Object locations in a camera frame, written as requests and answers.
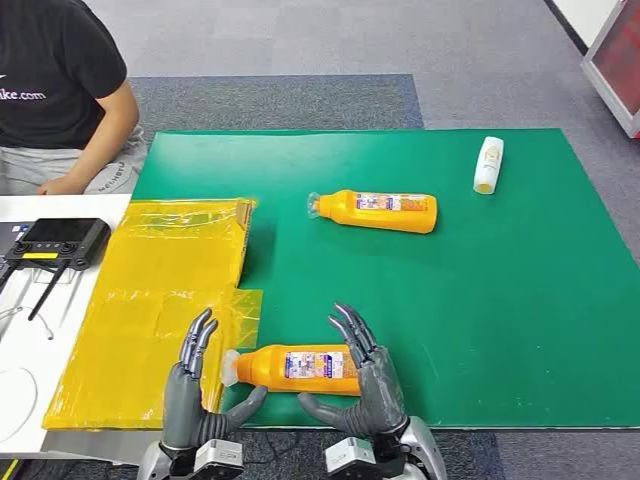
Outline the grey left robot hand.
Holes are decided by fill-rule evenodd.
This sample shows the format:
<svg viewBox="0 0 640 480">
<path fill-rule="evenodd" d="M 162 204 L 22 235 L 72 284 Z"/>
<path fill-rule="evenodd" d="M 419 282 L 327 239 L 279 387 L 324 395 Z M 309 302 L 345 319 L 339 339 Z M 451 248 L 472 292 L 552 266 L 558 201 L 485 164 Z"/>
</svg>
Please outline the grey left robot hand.
<svg viewBox="0 0 640 480">
<path fill-rule="evenodd" d="M 164 394 L 162 443 L 172 451 L 198 449 L 213 440 L 223 440 L 239 429 L 263 405 L 267 388 L 254 387 L 245 400 L 224 413 L 205 409 L 201 379 L 204 354 L 218 322 L 207 307 L 193 319 L 180 349 L 178 360 L 168 377 Z"/>
</svg>

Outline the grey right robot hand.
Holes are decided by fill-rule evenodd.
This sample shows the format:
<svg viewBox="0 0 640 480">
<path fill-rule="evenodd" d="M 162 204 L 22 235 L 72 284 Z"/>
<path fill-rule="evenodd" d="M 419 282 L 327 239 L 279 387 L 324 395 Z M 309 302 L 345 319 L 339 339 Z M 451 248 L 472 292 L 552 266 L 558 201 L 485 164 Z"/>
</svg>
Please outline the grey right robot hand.
<svg viewBox="0 0 640 480">
<path fill-rule="evenodd" d="M 398 374 L 389 351 L 378 343 L 370 327 L 355 309 L 341 302 L 328 321 L 338 330 L 356 367 L 360 398 L 338 408 L 318 401 L 311 393 L 297 400 L 307 414 L 321 423 L 359 438 L 395 431 L 408 421 Z"/>
</svg>

